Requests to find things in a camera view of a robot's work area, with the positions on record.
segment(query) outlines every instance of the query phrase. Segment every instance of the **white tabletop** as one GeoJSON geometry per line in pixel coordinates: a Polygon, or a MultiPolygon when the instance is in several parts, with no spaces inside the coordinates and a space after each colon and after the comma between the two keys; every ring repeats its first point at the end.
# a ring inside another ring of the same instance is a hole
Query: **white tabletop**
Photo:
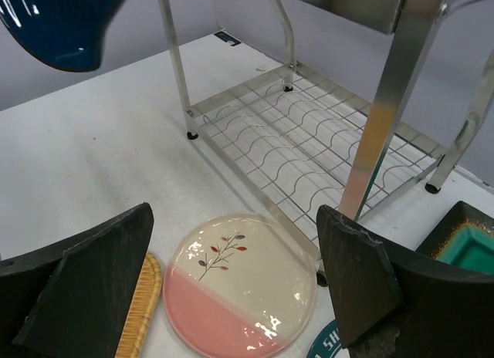
{"type": "MultiPolygon", "coordinates": [[[[224,43],[212,36],[182,48],[193,102],[277,65],[260,53],[226,59],[224,43]]],[[[0,156],[3,258],[147,201],[155,218],[150,250],[164,266],[201,222],[233,211],[264,212],[203,141],[185,138],[167,52],[1,112],[0,156]]],[[[494,215],[492,196],[454,173],[439,195],[421,184],[365,225],[414,248],[459,200],[494,215]]],[[[333,318],[330,294],[320,289],[310,324],[279,356],[304,357],[333,318]]],[[[197,354],[176,337],[159,302],[142,357],[163,356],[197,354]]]]}

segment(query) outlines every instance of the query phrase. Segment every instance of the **dish rack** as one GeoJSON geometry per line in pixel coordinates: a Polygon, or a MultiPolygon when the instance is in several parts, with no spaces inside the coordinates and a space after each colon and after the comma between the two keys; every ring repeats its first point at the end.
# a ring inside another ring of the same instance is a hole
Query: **dish rack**
{"type": "MultiPolygon", "coordinates": [[[[438,193],[492,104],[494,51],[449,149],[401,122],[441,21],[474,1],[380,0],[380,9],[361,10],[369,0],[303,0],[394,34],[371,104],[296,61],[289,17],[281,0],[271,0],[285,32],[288,62],[195,105],[188,96],[170,0],[159,1],[188,138],[201,136],[317,261],[320,205],[355,220],[370,218],[433,171],[426,189],[438,193]]],[[[318,280],[326,282],[321,266],[318,280]]]]}

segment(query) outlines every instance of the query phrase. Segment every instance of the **green and black square dish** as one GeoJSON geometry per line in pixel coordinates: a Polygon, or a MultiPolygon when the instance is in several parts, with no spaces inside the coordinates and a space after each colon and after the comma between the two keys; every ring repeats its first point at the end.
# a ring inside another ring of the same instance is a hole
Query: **green and black square dish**
{"type": "Polygon", "coordinates": [[[494,219],[460,201],[421,243],[417,253],[494,274],[494,219]]]}

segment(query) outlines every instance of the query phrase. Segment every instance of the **pink and cream plate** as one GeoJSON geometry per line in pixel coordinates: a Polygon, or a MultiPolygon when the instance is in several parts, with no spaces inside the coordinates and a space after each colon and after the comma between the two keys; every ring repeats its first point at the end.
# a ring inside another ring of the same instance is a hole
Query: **pink and cream plate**
{"type": "Polygon", "coordinates": [[[211,358],[266,358],[292,343],[316,300],[314,260],[276,221],[231,214],[178,246],[164,277],[176,333],[211,358]]]}

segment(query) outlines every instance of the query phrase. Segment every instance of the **wire grid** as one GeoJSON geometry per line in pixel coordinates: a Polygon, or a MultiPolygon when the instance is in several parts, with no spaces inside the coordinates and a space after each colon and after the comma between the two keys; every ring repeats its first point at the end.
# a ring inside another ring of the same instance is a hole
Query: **wire grid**
{"type": "MultiPolygon", "coordinates": [[[[196,119],[217,145],[311,240],[322,204],[338,209],[367,118],[298,75],[196,119]]],[[[395,136],[365,214],[435,159],[395,136]]]]}

